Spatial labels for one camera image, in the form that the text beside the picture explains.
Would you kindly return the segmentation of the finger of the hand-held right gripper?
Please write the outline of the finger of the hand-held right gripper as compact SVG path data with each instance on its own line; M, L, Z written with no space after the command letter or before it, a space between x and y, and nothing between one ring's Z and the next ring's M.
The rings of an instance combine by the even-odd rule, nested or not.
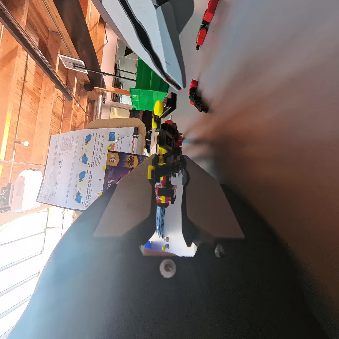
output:
M146 64L176 90L186 87L180 34L194 12L193 0L128 0L124 9Z
M141 47L140 41L136 35L134 26L124 9L125 1L102 1L102 6L107 12L110 20L115 24L118 30L121 32L123 38L130 46L131 49L140 57L145 50Z

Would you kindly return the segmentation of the red black lego piece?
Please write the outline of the red black lego piece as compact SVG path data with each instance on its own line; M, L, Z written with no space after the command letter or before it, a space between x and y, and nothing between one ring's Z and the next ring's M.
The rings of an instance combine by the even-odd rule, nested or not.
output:
M208 113L209 108L204 104L202 97L198 95L197 91L198 81L192 79L189 87L189 100L190 104L195 106L199 112Z

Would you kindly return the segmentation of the black yellow lego spider model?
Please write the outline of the black yellow lego spider model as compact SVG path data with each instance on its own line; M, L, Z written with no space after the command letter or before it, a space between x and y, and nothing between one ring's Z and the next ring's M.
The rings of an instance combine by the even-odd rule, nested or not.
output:
M152 127L155 128L156 158L148 167L147 178L155 183L156 203L159 208L167 208L176 200L177 186L172 178L181 171L183 137L172 120L162 122L177 106L177 95L172 92L163 101L156 101Z

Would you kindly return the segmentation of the green plastic bin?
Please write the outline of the green plastic bin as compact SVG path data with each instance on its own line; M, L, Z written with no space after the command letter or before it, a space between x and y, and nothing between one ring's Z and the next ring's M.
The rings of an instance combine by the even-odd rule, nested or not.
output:
M135 88L129 89L133 110L153 111L155 102L167 96L168 88L169 84L138 58Z

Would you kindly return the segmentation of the white printed instruction sheet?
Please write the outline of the white printed instruction sheet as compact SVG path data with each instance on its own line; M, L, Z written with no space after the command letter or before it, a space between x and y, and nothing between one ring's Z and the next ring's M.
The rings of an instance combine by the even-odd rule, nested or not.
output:
M36 202L84 211L103 193L108 151L139 154L142 149L136 127L53 135Z

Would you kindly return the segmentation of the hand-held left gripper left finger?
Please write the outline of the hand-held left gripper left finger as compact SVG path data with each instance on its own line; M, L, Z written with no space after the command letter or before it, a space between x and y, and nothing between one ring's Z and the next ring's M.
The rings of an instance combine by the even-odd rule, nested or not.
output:
M158 160L158 155L152 155L113 186L94 238L122 240L140 246L152 237L156 230L157 206L155 181L148 179L148 168Z

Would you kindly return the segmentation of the purple lego set box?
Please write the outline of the purple lego set box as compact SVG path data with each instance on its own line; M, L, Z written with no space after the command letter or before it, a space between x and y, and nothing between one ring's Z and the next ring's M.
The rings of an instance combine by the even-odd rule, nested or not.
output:
M108 150L106 165L103 168L104 180L102 192L104 193L113 185L118 184L123 177L147 158L148 155Z

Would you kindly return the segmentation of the white plastic appliance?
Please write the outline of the white plastic appliance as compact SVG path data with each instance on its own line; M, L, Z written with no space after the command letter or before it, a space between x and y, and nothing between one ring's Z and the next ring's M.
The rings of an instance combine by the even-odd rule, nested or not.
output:
M37 202L43 173L37 169L25 169L11 185L9 206L11 212L22 213L41 206Z

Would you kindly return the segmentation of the red green lego piece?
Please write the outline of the red green lego piece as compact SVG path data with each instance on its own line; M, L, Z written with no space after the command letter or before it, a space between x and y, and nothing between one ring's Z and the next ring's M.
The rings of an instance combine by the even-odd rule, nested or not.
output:
M198 34L196 37L196 50L199 50L201 45L204 43L210 22L212 21L212 18L214 17L216 8L218 6L218 0L210 0L207 6L207 9L204 13L204 16L202 18Z

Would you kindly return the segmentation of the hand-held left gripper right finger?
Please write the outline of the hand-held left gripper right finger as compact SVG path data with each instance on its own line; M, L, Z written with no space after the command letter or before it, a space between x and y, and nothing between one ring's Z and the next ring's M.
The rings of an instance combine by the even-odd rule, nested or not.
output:
M181 158L182 234L188 247L216 244L223 239L244 239L220 183L188 156Z

